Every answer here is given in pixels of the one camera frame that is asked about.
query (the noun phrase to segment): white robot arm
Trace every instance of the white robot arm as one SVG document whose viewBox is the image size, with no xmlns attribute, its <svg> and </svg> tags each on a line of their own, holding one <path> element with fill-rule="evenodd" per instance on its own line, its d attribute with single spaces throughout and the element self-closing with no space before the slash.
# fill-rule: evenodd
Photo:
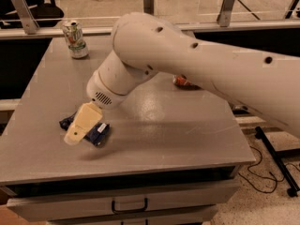
<svg viewBox="0 0 300 225">
<path fill-rule="evenodd" d="M 102 109 L 117 106 L 137 85 L 163 71 L 182 75 L 300 137 L 298 57 L 198 40 L 141 13 L 119 19 L 112 47 L 87 86 Z"/>
</svg>

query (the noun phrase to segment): floor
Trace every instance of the floor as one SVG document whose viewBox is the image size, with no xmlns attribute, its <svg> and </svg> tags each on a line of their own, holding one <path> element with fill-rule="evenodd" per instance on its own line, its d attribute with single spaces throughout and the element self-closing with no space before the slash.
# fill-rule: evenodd
<svg viewBox="0 0 300 225">
<path fill-rule="evenodd" d="M 240 0 L 250 8 L 261 20 L 281 20 L 292 0 Z M 130 11 L 143 11 L 143 0 L 56 0 L 57 5 L 66 13 L 66 18 L 80 20 L 83 26 L 111 26 L 114 21 Z M 213 23 L 220 11 L 222 0 L 155 0 L 155 14 L 172 23 Z M 235 2 L 233 21 L 258 20 L 239 2 Z M 253 154 L 259 160 L 262 153 L 262 163 L 251 168 L 252 171 L 263 177 L 272 177 L 277 180 L 282 174 L 277 168 L 270 154 L 266 151 L 263 142 L 255 138 L 256 126 L 265 128 L 267 137 L 277 150 L 286 148 L 300 148 L 299 139 L 280 131 L 265 123 L 262 119 L 248 114 L 236 115 L 236 120 L 243 130 L 248 143 L 253 147 Z M 285 160 L 287 168 L 291 171 L 295 180 L 300 184 L 300 157 L 298 159 Z M 240 174 L 246 177 L 257 191 L 245 178 L 238 175 L 241 187 L 235 195 L 225 204 L 218 206 L 219 212 L 211 221 L 212 225 L 277 225 L 300 224 L 298 197 L 291 198 L 287 194 L 288 183 L 277 183 L 270 179 L 263 179 L 251 174 L 247 167 L 243 167 Z M 7 213 L 0 209 L 1 215 Z M 11 224 L 29 224 L 19 218 Z"/>
</svg>

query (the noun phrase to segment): drawer handle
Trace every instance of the drawer handle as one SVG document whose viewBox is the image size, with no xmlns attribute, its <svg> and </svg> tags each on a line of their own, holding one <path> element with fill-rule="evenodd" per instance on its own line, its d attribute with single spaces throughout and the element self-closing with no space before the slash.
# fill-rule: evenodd
<svg viewBox="0 0 300 225">
<path fill-rule="evenodd" d="M 145 198 L 143 200 L 144 205 L 142 208 L 138 208 L 138 209 L 132 209 L 132 210 L 116 210 L 115 209 L 115 201 L 112 201 L 112 212 L 115 214 L 131 214 L 131 213 L 141 213 L 146 211 L 147 207 L 148 207 L 148 199 Z"/>
<path fill-rule="evenodd" d="M 148 225 L 148 219 L 146 219 L 146 220 L 144 221 L 144 225 Z"/>
</svg>

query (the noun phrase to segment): silver soda can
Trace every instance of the silver soda can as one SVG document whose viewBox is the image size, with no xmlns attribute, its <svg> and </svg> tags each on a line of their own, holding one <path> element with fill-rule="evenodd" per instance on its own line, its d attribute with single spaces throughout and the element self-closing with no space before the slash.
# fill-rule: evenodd
<svg viewBox="0 0 300 225">
<path fill-rule="evenodd" d="M 85 57 L 88 54 L 88 49 L 83 39 L 81 25 L 77 21 L 65 22 L 63 32 L 71 56 L 74 58 Z"/>
</svg>

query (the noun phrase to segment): gray tabletop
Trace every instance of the gray tabletop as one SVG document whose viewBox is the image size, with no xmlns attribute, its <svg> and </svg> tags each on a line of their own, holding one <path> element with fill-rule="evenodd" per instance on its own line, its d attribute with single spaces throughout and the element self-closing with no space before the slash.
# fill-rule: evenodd
<svg viewBox="0 0 300 225">
<path fill-rule="evenodd" d="M 112 48 L 109 37 L 85 39 L 90 52 L 84 59 L 72 59 L 64 39 L 53 39 L 0 138 L 0 185 L 254 161 L 225 100 L 180 90 L 163 73 L 104 111 L 112 127 L 104 147 L 65 144 L 58 122 L 89 101 L 85 86 Z"/>
</svg>

